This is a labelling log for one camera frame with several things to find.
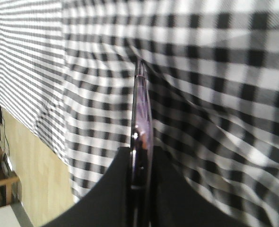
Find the beige wall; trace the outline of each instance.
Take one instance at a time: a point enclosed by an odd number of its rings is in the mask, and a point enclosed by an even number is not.
[[[33,225],[39,227],[73,204],[68,169],[30,130],[2,112],[9,158],[21,179],[21,199]],[[0,127],[3,143],[3,126]]]

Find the gingham fabric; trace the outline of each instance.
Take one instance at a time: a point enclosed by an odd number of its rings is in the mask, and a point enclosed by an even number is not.
[[[0,0],[0,105],[67,163],[58,0]]]

